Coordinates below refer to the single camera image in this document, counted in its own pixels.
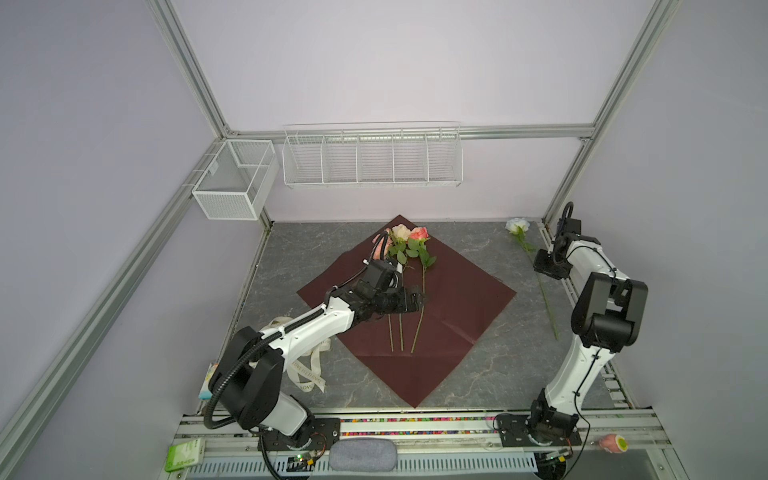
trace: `white wire basket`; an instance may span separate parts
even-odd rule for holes
[[[225,140],[192,189],[211,220],[258,220],[280,162],[269,140]]]
[[[457,124],[287,132],[288,128],[283,173],[288,187],[455,186],[462,182]]]

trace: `white rose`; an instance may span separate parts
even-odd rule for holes
[[[512,235],[518,235],[520,232],[527,232],[530,225],[531,224],[525,218],[518,217],[507,222],[506,228]]]
[[[395,238],[399,240],[405,240],[407,242],[408,237],[411,236],[411,230],[408,230],[408,227],[406,227],[401,223],[400,225],[392,229],[392,235],[394,235]]]

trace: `dark red wrapping paper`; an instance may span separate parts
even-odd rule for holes
[[[409,229],[415,227],[405,218],[397,217],[378,231],[401,223]],[[372,240],[378,231],[343,253],[325,272],[299,290],[302,300],[309,306],[319,305],[330,286],[354,275],[362,266],[362,260],[370,255]],[[394,352],[389,343],[387,316],[360,323],[338,335],[349,351],[414,407],[456,368],[515,296],[514,290],[440,240],[433,237],[426,245],[429,254],[438,258],[427,269],[427,304],[415,352],[411,354],[411,345],[419,312],[402,316],[402,351],[397,315],[391,317]],[[409,259],[408,265],[413,268],[405,268],[406,286],[422,285],[419,259]]]

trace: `black mounting plate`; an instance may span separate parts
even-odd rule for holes
[[[312,421],[311,428],[313,433],[322,433],[325,435],[326,440],[328,441],[326,444],[326,450],[330,450],[331,445],[338,442],[341,438],[341,419],[314,419]],[[285,435],[278,432],[277,430],[267,430],[262,435],[264,435],[264,445],[266,445],[266,449],[270,452],[297,450],[295,448],[289,448],[288,445],[283,441],[285,439]],[[309,445],[298,450],[306,451],[323,449],[323,437],[315,435],[310,440],[311,442]]]
[[[502,413],[496,417],[494,421],[498,434],[502,438],[502,446],[504,447],[537,447],[536,443],[528,437],[528,426],[525,424],[527,415],[515,415],[513,413]],[[551,446],[564,447],[568,444],[568,440],[563,438],[556,438],[553,440]],[[578,431],[571,433],[571,446],[581,445],[581,437]]]

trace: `black cable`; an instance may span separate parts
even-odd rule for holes
[[[266,469],[269,470],[272,478],[275,480],[285,480],[280,476],[279,473],[277,473],[277,470],[275,470],[275,468],[272,466],[272,462],[270,462],[270,457],[266,454],[266,443],[264,442],[264,435],[259,435],[259,450],[261,450],[261,457],[264,459],[264,466],[266,466]]]
[[[304,325],[305,323],[308,323],[318,316],[321,316],[323,313],[325,313],[325,310],[323,309],[317,309],[315,312],[309,314],[308,316],[305,316],[304,318],[297,320],[296,322],[290,323],[285,327],[285,334],[292,332],[293,330],[299,328],[300,326]],[[221,427],[225,425],[229,425],[232,422],[235,422],[235,418],[233,416],[228,416],[225,419],[217,420],[214,422],[214,410],[216,409],[216,404],[219,402],[219,399],[221,398],[221,395],[224,393],[224,390],[227,388],[227,386],[232,381],[232,378],[242,369],[248,362],[251,361],[251,359],[256,356],[258,352],[266,348],[267,345],[272,343],[274,340],[277,340],[281,338],[283,334],[281,332],[275,332],[272,335],[268,336],[267,338],[261,339],[258,342],[256,342],[255,345],[250,347],[232,366],[232,368],[223,376],[223,380],[221,383],[219,383],[219,386],[216,387],[216,389],[211,392],[210,400],[208,400],[208,403],[205,405],[205,410],[203,411],[203,424],[207,429],[220,429]]]
[[[590,372],[592,371],[592,367],[594,366],[595,362],[600,358],[600,352],[602,352],[603,349],[598,349],[598,352],[594,354],[594,358],[592,359],[592,364],[589,365],[589,370],[587,370],[587,375],[584,376],[583,379],[581,379],[581,383],[579,384],[578,388],[574,392],[574,408],[576,408],[576,413],[578,414],[579,418],[584,420],[587,423],[587,435],[584,437],[584,441],[581,443],[581,450],[579,450],[578,456],[574,460],[571,467],[568,469],[567,472],[565,472],[565,475],[560,480],[564,480],[565,477],[568,476],[569,473],[573,472],[574,467],[578,463],[579,459],[581,458],[581,454],[584,453],[584,447],[587,445],[587,440],[589,439],[589,432],[592,430],[592,424],[587,420],[582,414],[581,411],[578,409],[578,404],[576,403],[576,398],[579,397],[581,387],[584,386],[584,382],[587,381],[587,378],[589,377]]]
[[[371,262],[373,261],[373,256],[376,254],[376,249],[377,249],[377,248],[379,248],[379,245],[381,244],[382,240],[384,240],[384,239],[385,239],[385,238],[387,238],[388,236],[389,236],[389,234],[388,234],[387,232],[381,232],[381,233],[379,233],[378,235],[376,235],[376,241],[375,241],[375,242],[374,242],[374,244],[373,244],[373,249],[371,250],[371,254],[368,256],[368,263],[371,263]],[[368,265],[367,265],[367,264],[366,264],[366,265],[364,265],[364,266],[363,266],[363,267],[360,269],[360,271],[359,271],[358,273],[355,273],[354,275],[352,275],[352,276],[351,276],[351,277],[350,277],[350,278],[349,278],[349,279],[348,279],[346,282],[342,283],[341,285],[337,285],[337,286],[336,286],[336,288],[335,288],[334,290],[336,290],[336,289],[339,289],[339,288],[342,288],[342,287],[343,287],[343,286],[345,286],[347,283],[351,282],[352,280],[354,280],[355,278],[357,278],[358,276],[360,276],[360,274],[361,274],[361,273],[363,273],[363,272],[365,272],[365,271],[366,271],[366,268],[368,268]]]

